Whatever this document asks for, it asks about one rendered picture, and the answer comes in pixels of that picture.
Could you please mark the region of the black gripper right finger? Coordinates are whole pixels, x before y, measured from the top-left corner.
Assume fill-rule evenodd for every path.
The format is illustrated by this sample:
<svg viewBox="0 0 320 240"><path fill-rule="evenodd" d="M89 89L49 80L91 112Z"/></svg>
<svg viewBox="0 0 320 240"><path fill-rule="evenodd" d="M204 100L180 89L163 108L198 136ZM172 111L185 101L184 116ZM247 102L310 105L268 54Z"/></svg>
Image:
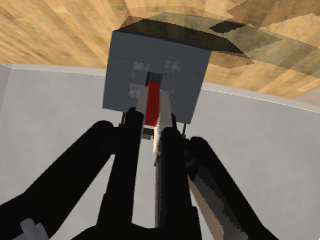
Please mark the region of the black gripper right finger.
<svg viewBox="0 0 320 240"><path fill-rule="evenodd" d="M166 240L202 240L190 189L214 240L279 240L262 225L208 142L181 136L163 90L154 154L155 228L166 227Z"/></svg>

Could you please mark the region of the red rectangular block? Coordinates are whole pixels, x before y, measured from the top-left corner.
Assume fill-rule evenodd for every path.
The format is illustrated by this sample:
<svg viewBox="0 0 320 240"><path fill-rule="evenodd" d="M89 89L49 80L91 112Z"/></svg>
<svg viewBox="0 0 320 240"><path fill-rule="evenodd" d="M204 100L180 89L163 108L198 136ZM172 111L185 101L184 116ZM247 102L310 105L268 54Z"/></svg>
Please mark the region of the red rectangular block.
<svg viewBox="0 0 320 240"><path fill-rule="evenodd" d="M149 90L144 125L156 127L159 117L159 83L149 81L148 87Z"/></svg>

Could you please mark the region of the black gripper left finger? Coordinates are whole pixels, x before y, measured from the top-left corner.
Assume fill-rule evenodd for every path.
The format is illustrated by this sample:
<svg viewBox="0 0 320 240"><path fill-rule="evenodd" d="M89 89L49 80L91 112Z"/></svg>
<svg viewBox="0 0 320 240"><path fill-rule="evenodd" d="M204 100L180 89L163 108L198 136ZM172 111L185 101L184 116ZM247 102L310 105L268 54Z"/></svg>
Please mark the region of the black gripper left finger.
<svg viewBox="0 0 320 240"><path fill-rule="evenodd" d="M0 205L0 240L49 240L113 154L93 240L130 240L148 90L140 87L124 125L96 122L24 193Z"/></svg>

